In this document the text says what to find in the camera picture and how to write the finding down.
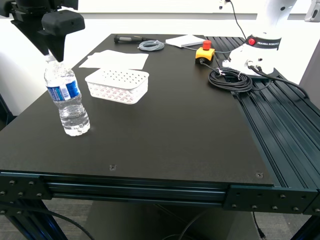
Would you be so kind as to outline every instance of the bolt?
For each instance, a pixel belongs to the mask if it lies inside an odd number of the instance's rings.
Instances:
[[[116,169],[117,169],[117,165],[115,165],[115,164],[111,164],[110,167],[109,167],[109,170],[111,172],[115,171]]]
[[[256,172],[255,173],[255,176],[258,178],[258,179],[262,179],[264,177],[264,174],[262,172]]]

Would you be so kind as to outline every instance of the white paper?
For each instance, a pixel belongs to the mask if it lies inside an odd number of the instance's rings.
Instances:
[[[198,44],[202,44],[205,39],[193,36],[193,35],[184,35],[175,38],[170,38],[165,40],[167,44],[177,46],[179,48],[189,47]]]
[[[81,64],[79,68],[115,68],[115,69],[133,69],[142,70],[148,58],[145,53],[123,53],[112,50],[96,52]]]

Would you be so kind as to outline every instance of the perforated basket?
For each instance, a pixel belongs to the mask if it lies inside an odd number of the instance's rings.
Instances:
[[[101,68],[85,78],[92,97],[135,104],[148,91],[149,73]]]

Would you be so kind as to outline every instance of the plastic water bottle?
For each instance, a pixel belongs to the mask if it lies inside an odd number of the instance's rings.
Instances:
[[[45,85],[59,115],[66,134],[79,136],[90,128],[87,111],[81,103],[74,71],[58,62],[52,55],[46,56],[47,66],[44,72]]]

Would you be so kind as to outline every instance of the bottle label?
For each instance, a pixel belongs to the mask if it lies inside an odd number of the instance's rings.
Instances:
[[[65,101],[80,94],[77,81],[61,86],[47,87],[53,101]]]

